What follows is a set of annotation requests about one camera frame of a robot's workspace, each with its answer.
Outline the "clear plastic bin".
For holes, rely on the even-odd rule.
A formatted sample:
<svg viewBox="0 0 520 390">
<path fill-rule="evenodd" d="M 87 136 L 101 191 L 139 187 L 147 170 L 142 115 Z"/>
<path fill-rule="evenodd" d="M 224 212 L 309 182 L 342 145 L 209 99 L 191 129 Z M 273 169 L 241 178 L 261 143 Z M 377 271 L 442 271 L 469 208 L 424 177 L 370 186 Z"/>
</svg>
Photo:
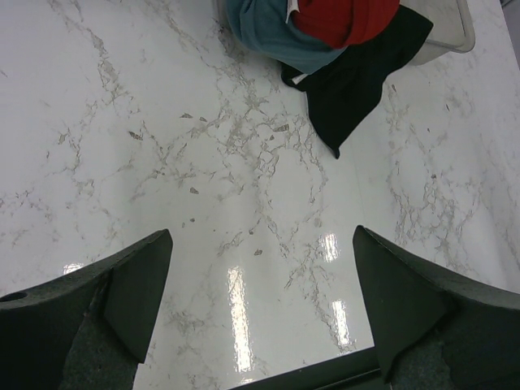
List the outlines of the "clear plastic bin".
<svg viewBox="0 0 520 390">
<path fill-rule="evenodd" d="M 466 0 L 416 0 L 401 4 L 434 24 L 412 59 L 413 65 L 423 65 L 448 52 L 464 54 L 475 47 L 475 30 Z"/>
</svg>

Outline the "red t shirt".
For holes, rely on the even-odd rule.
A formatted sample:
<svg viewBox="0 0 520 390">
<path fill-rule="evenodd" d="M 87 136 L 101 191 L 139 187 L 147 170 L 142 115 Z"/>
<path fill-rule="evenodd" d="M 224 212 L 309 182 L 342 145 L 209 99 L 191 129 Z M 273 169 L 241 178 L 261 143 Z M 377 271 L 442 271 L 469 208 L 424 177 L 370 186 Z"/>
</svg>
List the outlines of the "red t shirt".
<svg viewBox="0 0 520 390">
<path fill-rule="evenodd" d="M 304 34 L 342 49 L 378 36 L 399 7 L 398 0 L 291 1 L 288 17 Z"/>
</svg>

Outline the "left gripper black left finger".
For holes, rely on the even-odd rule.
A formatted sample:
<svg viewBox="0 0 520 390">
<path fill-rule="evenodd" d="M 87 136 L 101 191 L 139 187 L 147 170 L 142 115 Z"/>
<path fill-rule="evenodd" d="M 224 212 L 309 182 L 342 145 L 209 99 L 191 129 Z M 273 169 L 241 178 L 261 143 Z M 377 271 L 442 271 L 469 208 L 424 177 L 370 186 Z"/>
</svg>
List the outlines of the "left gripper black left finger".
<svg viewBox="0 0 520 390">
<path fill-rule="evenodd" d="M 3 296 L 1 387 L 131 389 L 150 346 L 172 249 L 164 229 Z"/>
</svg>

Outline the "blue grey t shirt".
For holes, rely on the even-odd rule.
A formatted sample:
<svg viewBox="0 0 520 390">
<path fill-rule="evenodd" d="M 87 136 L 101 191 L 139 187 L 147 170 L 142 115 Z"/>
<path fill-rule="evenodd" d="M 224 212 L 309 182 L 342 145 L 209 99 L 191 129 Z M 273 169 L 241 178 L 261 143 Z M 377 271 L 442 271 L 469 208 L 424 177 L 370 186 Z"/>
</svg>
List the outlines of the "blue grey t shirt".
<svg viewBox="0 0 520 390">
<path fill-rule="evenodd" d="M 336 60 L 343 49 L 332 49 L 300 31 L 288 19 L 286 1 L 227 1 L 227 21 L 248 50 L 280 61 L 303 74 L 313 74 Z"/>
</svg>

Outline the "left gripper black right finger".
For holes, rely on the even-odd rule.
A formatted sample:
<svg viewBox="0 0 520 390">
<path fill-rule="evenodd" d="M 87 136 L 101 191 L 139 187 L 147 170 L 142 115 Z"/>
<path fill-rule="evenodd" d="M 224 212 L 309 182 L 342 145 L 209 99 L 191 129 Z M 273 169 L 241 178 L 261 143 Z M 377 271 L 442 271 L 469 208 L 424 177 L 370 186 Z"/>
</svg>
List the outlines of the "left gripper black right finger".
<svg viewBox="0 0 520 390">
<path fill-rule="evenodd" d="M 519 295 L 420 258 L 358 226 L 353 250 L 384 382 L 517 389 Z"/>
</svg>

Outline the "black crumpled t shirt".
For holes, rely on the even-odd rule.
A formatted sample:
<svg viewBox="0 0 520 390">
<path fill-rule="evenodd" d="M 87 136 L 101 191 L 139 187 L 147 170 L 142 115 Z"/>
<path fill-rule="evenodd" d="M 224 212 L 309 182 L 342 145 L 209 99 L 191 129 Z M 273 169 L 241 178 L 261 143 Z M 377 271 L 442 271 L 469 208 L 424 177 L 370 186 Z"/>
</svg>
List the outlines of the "black crumpled t shirt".
<svg viewBox="0 0 520 390">
<path fill-rule="evenodd" d="M 351 45 L 337 59 L 297 82 L 302 73 L 281 63 L 281 80 L 305 93 L 309 118 L 320 140 L 340 157 L 340 147 L 378 106 L 387 77 L 420 51 L 434 24 L 399 6 L 375 38 Z"/>
</svg>

